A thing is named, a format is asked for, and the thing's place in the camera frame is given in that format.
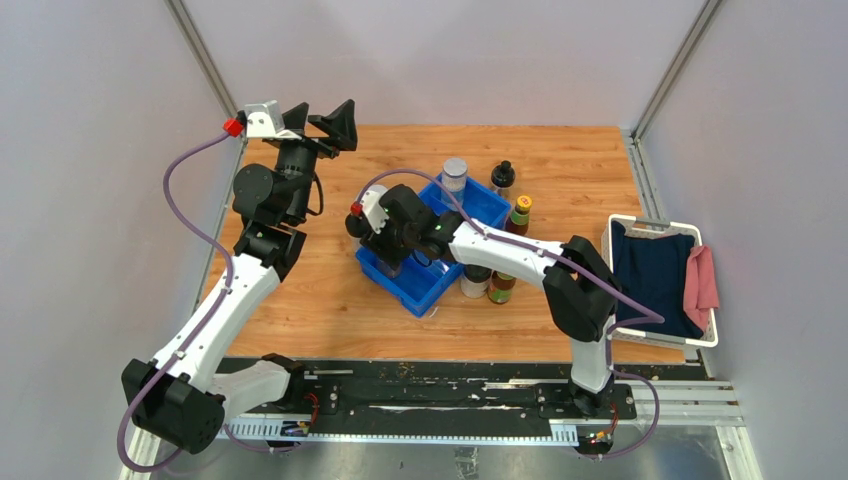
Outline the silver lid blue label jar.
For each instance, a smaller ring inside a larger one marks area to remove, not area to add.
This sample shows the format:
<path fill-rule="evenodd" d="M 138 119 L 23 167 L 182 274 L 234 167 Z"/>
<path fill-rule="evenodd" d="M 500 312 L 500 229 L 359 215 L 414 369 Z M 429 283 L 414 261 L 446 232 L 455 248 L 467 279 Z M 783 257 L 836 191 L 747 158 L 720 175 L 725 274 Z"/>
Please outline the silver lid blue label jar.
<path fill-rule="evenodd" d="M 468 164 L 460 157 L 447 159 L 442 168 L 441 183 L 456 199 L 460 206 L 464 203 L 468 177 Z"/>

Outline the silver lid millet jar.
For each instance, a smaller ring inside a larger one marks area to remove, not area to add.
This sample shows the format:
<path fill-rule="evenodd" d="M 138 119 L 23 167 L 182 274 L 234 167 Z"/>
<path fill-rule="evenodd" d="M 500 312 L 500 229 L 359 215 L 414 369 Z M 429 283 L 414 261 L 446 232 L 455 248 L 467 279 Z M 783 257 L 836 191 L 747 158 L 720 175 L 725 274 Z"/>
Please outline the silver lid millet jar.
<path fill-rule="evenodd" d="M 391 263 L 391 262 L 387 262 L 387 261 L 384 261 L 384 260 L 381 260 L 381 259 L 378 259 L 376 261 L 375 266 L 376 266 L 377 270 L 382 275 L 387 277 L 388 279 L 397 278 L 402 273 L 402 269 L 403 269 L 403 263 L 402 262 Z"/>

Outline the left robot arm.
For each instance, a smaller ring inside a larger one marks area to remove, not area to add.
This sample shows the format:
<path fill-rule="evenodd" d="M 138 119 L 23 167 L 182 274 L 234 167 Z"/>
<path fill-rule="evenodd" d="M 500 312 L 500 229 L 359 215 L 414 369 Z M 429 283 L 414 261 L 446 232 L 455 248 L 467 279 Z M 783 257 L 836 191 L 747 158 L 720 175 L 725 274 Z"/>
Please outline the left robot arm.
<path fill-rule="evenodd" d="M 284 356 L 269 354 L 229 374 L 218 367 L 300 256 L 309 198 L 321 188 L 317 161 L 357 148 L 355 103 L 346 100 L 326 115 L 311 114 L 307 103 L 288 111 L 274 101 L 250 104 L 225 123 L 222 135 L 274 145 L 276 163 L 248 164 L 236 173 L 232 207 L 243 228 L 234 247 L 221 252 L 223 274 L 181 330 L 150 360 L 130 361 L 121 376 L 128 406 L 119 431 L 135 426 L 191 454 L 259 405 L 293 413 L 305 403 L 303 368 Z"/>

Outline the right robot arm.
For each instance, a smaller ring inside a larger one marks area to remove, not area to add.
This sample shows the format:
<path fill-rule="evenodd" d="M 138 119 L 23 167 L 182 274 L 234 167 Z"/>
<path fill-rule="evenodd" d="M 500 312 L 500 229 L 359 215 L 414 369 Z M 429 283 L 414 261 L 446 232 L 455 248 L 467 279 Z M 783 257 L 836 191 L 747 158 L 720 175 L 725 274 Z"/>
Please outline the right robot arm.
<path fill-rule="evenodd" d="M 529 239 L 488 226 L 459 210 L 434 210 L 411 188 L 367 190 L 350 207 L 347 233 L 396 267 L 415 252 L 430 260 L 475 265 L 541 290 L 555 326 L 569 337 L 571 403 L 596 417 L 611 403 L 613 386 L 606 330 L 620 287 L 592 243 Z"/>

